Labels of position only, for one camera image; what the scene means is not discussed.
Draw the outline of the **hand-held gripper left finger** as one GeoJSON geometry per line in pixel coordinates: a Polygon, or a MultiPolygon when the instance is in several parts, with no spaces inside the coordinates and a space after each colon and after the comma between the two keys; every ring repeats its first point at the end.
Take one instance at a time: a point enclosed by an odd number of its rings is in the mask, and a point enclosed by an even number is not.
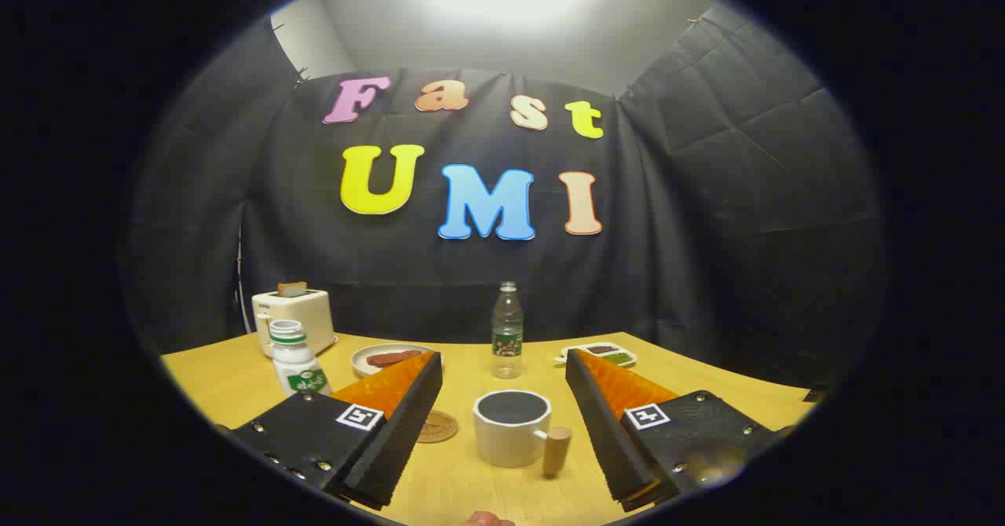
{"type": "Polygon", "coordinates": [[[427,351],[336,393],[295,393],[244,425],[219,425],[251,457],[373,510],[388,506],[443,383],[427,351]]]}

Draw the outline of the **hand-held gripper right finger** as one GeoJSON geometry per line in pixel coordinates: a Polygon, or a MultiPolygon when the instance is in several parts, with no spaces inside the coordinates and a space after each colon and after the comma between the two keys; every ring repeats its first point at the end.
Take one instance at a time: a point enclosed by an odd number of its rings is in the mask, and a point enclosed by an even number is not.
{"type": "Polygon", "coordinates": [[[623,510],[728,483],[788,429],[770,429],[707,390],[677,394],[585,349],[565,379],[608,490],[623,510]]]}

